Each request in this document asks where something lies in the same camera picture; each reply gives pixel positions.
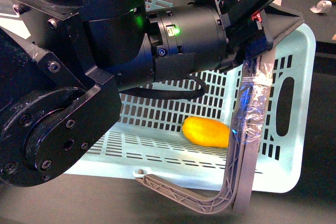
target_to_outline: bolt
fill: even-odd
[[[22,5],[13,5],[13,10],[15,11],[16,15],[20,16],[25,13],[25,9]]]
[[[8,163],[5,167],[4,167],[4,172],[6,174],[12,174],[13,172],[15,172],[17,170],[18,164],[17,163]]]
[[[42,170],[49,169],[52,163],[53,163],[53,162],[52,162],[51,160],[45,160],[45,161],[43,162],[43,164],[41,165],[41,169],[42,169]]]
[[[84,142],[82,145],[81,145],[81,149],[82,149],[82,151],[86,151],[87,149],[88,149],[88,147],[89,147],[89,143],[88,142]]]
[[[61,66],[56,61],[51,61],[48,65],[48,69],[52,73],[57,73],[60,70]]]
[[[159,54],[159,56],[161,56],[161,57],[162,57],[162,56],[165,56],[166,53],[167,53],[166,49],[161,48],[161,49],[158,50],[158,54]]]
[[[70,119],[65,126],[67,129],[71,129],[74,127],[75,124],[76,124],[76,121],[74,119]]]
[[[44,182],[47,182],[47,181],[50,179],[50,175],[48,175],[48,174],[43,174],[43,175],[41,176],[41,179],[42,179]]]
[[[48,20],[48,25],[52,30],[56,30],[58,27],[57,21],[53,18]]]
[[[23,127],[27,127],[31,124],[32,117],[29,114],[25,114],[20,117],[19,119],[19,124],[22,125]]]

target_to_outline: white tape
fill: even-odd
[[[320,1],[316,6],[310,8],[313,13],[327,13],[330,11],[332,3],[328,0]]]

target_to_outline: light blue plastic basket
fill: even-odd
[[[148,0],[147,8],[171,6],[171,0]],[[300,176],[306,129],[315,39],[301,25],[277,46],[274,85],[264,126],[253,190],[283,193]],[[156,174],[182,187],[220,190],[226,150],[190,143],[181,132],[186,117],[215,118],[230,125],[241,68],[227,74],[205,71],[197,74],[208,85],[203,97],[162,101],[122,95],[121,120],[112,127],[67,173],[134,178],[139,169]],[[289,129],[279,136],[276,114],[284,80],[293,78]],[[156,89],[190,89],[192,82],[165,82]]]

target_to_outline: yellow mango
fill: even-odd
[[[206,146],[227,148],[230,129],[217,120],[191,116],[184,120],[182,132],[190,142]]]

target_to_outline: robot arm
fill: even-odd
[[[119,92],[157,99],[204,94],[138,88],[229,71],[303,23],[273,0],[13,0],[31,40],[0,29],[0,181],[45,183],[119,119]]]

